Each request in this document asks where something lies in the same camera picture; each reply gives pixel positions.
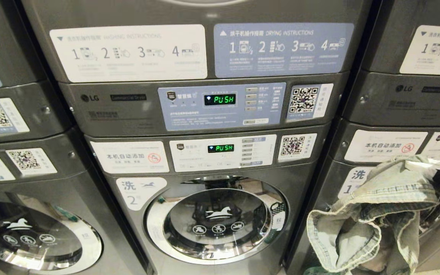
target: lg logo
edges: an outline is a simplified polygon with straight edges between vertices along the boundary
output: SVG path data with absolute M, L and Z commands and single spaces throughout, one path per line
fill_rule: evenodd
M 85 94 L 81 94 L 81 100 L 84 102 L 89 102 L 89 101 L 99 101 L 99 97 L 97 95 L 85 95 Z
M 403 86 L 403 85 L 398 85 L 398 86 L 396 86 L 395 91 L 396 91 L 396 92 L 401 92 L 401 91 L 404 91 L 404 92 L 410 92 L 413 88 L 414 88 L 414 86 Z

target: denim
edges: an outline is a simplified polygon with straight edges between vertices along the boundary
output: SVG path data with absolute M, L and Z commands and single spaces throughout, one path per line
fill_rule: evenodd
M 373 266 L 382 275 L 414 273 L 419 259 L 419 211 L 439 201 L 433 185 L 422 173 L 407 169 L 407 161 L 429 163 L 420 155 L 383 162 L 330 211 L 309 213 L 307 233 L 323 268 L 351 274 L 365 263 L 363 268 Z M 382 236 L 386 239 L 380 251 Z

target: washer control panel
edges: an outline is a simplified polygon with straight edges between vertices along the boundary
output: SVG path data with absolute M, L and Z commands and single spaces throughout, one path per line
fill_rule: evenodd
M 276 135 L 169 141 L 176 172 L 271 165 Z
M 286 83 L 158 89 L 168 131 L 279 124 Z

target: stacked washer dryer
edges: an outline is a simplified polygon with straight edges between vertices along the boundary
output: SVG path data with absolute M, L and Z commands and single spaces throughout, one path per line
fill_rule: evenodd
M 440 160 L 440 1 L 382 2 L 335 126 L 309 209 L 328 210 L 395 155 Z M 439 223 L 440 209 L 422 213 L 421 242 Z M 320 265 L 306 231 L 296 241 L 290 275 Z
M 0 273 L 145 274 L 60 102 L 17 6 L 1 0 Z
M 278 273 L 370 2 L 23 5 L 157 273 Z

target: digital display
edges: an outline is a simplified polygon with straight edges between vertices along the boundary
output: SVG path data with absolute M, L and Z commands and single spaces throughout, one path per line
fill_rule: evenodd
M 208 153 L 233 152 L 233 144 L 224 144 L 222 146 L 208 146 Z
M 236 94 L 206 94 L 204 95 L 205 106 L 211 105 L 234 105 Z

